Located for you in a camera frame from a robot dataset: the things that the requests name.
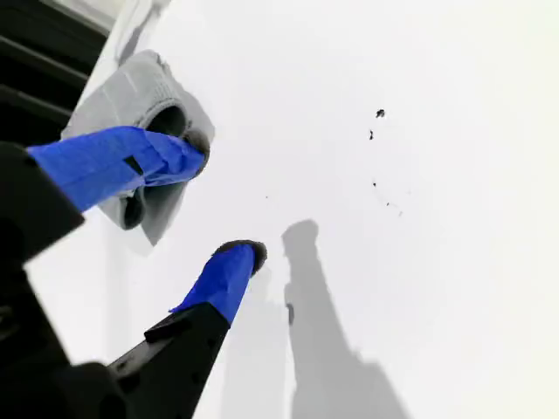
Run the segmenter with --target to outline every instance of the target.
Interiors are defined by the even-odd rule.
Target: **cylindrical hole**
[[[17,224],[7,217],[0,217],[0,237],[10,244],[3,247],[0,263],[22,264],[25,258],[25,237]]]
[[[200,377],[199,373],[192,373],[190,379],[194,384],[200,384],[200,382],[202,382],[202,378]]]
[[[146,129],[153,133],[179,137],[186,129],[186,116],[178,106],[169,106],[158,113]]]
[[[199,129],[189,130],[184,135],[183,139],[203,155],[207,155],[210,152],[210,143],[208,142],[208,138],[206,137],[206,134]]]
[[[36,168],[38,166],[37,161],[35,159],[33,159],[30,155],[25,157],[24,164],[26,166],[31,167],[31,168]]]
[[[141,223],[146,212],[143,202],[143,189],[138,188],[132,197],[126,198],[126,207],[124,209],[123,228],[131,230]]]
[[[99,418],[126,419],[126,403],[118,395],[106,395],[99,405]]]

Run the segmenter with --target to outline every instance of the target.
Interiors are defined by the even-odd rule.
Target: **black speck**
[[[293,304],[291,303],[287,303],[286,307],[288,310],[289,326],[291,326],[293,324],[293,321],[295,320],[295,310],[293,309]]]
[[[116,370],[122,371],[127,364],[128,364],[128,360],[124,360],[123,362],[121,362],[119,365],[116,366]]]

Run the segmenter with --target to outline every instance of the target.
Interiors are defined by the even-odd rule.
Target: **gray plastic part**
[[[214,127],[200,103],[183,90],[169,67],[150,50],[135,54],[95,90],[73,113],[61,137],[65,140],[119,126],[183,138],[204,153],[200,171],[209,158],[214,136]],[[185,185],[157,187],[166,190],[163,194],[144,194],[143,189],[124,191],[99,206],[124,230],[142,223],[153,244],[173,212],[166,203],[177,205]]]

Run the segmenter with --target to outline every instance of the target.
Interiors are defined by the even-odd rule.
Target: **white panel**
[[[40,0],[57,7],[62,11],[70,11],[85,19],[85,22],[102,28],[109,33],[113,28],[125,0]]]
[[[94,211],[31,265],[57,278],[38,289],[72,358],[116,357],[215,248],[253,238],[269,259],[198,417],[559,417],[558,18],[544,0],[175,0],[146,45],[216,126],[210,162],[154,249]],[[106,300],[79,309],[70,278]]]

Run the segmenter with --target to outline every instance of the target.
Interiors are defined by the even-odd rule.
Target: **blue tape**
[[[231,324],[245,295],[254,260],[254,249],[249,244],[239,244],[215,254],[206,263],[184,301],[169,311],[177,313],[207,302]]]
[[[136,127],[109,128],[28,152],[80,211],[124,190],[186,182],[204,163],[187,142]],[[130,156],[142,175],[124,162]]]

